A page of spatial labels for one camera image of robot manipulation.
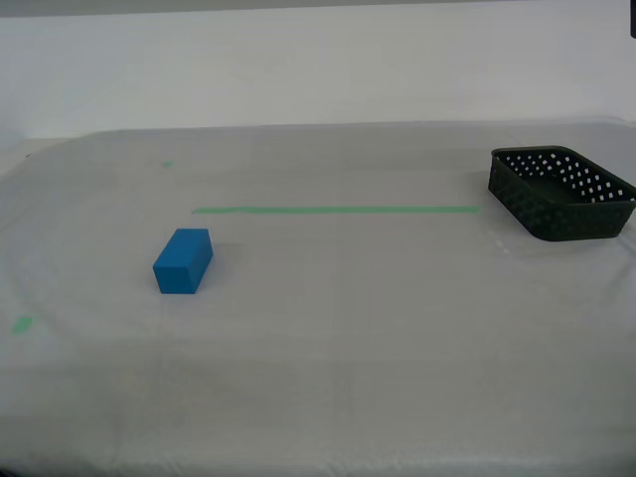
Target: white wall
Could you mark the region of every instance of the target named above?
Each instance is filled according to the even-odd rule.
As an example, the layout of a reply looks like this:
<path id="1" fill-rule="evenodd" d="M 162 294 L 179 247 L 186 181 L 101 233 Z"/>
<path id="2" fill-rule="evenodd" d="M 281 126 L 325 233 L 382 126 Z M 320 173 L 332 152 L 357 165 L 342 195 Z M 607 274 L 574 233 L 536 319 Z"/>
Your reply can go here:
<path id="1" fill-rule="evenodd" d="M 626 0 L 0 19 L 0 127 L 613 115 L 636 119 Z"/>

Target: green tape mark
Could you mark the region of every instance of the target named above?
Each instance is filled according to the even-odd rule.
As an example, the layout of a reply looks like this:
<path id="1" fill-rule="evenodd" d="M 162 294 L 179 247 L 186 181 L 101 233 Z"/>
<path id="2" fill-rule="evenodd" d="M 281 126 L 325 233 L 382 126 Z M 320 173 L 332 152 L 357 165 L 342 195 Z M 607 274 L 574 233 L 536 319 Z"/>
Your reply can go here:
<path id="1" fill-rule="evenodd" d="M 33 325 L 33 318 L 30 316 L 21 316 L 13 325 L 11 330 L 14 335 L 22 335 L 29 331 L 31 325 Z"/>
<path id="2" fill-rule="evenodd" d="M 193 214 L 477 214 L 479 207 L 200 207 Z"/>

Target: basket rim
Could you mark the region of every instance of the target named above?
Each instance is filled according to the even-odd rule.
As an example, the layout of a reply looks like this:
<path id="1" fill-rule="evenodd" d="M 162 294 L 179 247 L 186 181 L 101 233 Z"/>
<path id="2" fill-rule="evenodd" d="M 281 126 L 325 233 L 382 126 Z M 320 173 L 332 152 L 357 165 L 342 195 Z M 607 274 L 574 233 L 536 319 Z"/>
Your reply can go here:
<path id="1" fill-rule="evenodd" d="M 525 187 L 527 190 L 532 191 L 533 194 L 535 194 L 536 196 L 538 196 L 542 201 L 546 202 L 547 204 L 551 204 L 553 206 L 559 206 L 559 207 L 565 207 L 565 208 L 589 208 L 589 207 L 593 207 L 593 208 L 599 208 L 599 207 L 609 207 L 609 208 L 615 208 L 615 207 L 625 207 L 625 206 L 630 206 L 632 208 L 632 210 L 634 208 L 636 208 L 636 201 L 612 201 L 612 202 L 596 202 L 596 203 L 563 203 L 563 202 L 555 202 L 551 199 L 548 199 L 544 196 L 541 196 L 539 194 L 537 194 L 537 191 L 535 190 L 535 188 L 533 188 L 530 184 L 528 184 L 526 181 L 524 181 L 521 177 L 519 177 L 517 174 L 515 174 L 515 172 L 513 170 L 511 170 L 501 159 L 499 159 L 498 154 L 501 153 L 505 153 L 505 152 L 528 152 L 528 151 L 543 151 L 543 150 L 558 150 L 561 152 L 565 152 L 571 156 L 576 157 L 576 159 L 578 159 L 580 162 L 583 163 L 587 163 L 590 166 L 593 166 L 595 169 L 597 169 L 599 172 L 602 172 L 603 174 L 606 174 L 611 180 L 615 181 L 616 183 L 620 184 L 620 186 L 623 189 L 626 189 L 627 191 L 629 191 L 633 197 L 636 198 L 636 187 L 632 186 L 631 184 L 629 184 L 627 181 L 625 181 L 624 179 L 621 179 L 620 177 L 616 176 L 615 174 L 612 174 L 611 172 L 609 172 L 607 169 L 604 169 L 603 167 L 599 166 L 598 164 L 596 164 L 594 161 L 591 161 L 589 159 L 587 159 L 585 156 L 582 156 L 581 154 L 579 154 L 578 152 L 569 149 L 568 147 L 564 147 L 564 146 L 556 146 L 556 145 L 548 145 L 548 146 L 529 146 L 529 147 L 501 147 L 498 149 L 494 149 L 491 153 L 492 159 L 493 161 L 498 161 L 502 166 L 505 167 L 506 171 L 508 171 L 515 180 L 517 180 L 518 182 L 523 184 L 523 187 Z"/>

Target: black basket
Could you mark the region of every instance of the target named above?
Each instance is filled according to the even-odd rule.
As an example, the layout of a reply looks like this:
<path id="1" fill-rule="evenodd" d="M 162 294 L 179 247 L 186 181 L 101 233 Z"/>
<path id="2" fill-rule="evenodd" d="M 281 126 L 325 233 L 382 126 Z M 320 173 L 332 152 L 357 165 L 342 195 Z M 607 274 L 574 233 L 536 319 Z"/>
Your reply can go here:
<path id="1" fill-rule="evenodd" d="M 616 237 L 636 207 L 636 189 L 558 146 L 496 149 L 488 189 L 538 239 Z"/>

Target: blue rectangular block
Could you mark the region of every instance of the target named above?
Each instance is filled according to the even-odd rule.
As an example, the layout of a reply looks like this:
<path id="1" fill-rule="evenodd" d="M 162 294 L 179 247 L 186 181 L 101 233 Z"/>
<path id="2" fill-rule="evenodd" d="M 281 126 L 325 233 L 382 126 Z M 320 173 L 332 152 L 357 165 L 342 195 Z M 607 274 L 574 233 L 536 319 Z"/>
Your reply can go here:
<path id="1" fill-rule="evenodd" d="M 152 265 L 161 292 L 196 292 L 212 255 L 207 229 L 177 229 Z"/>

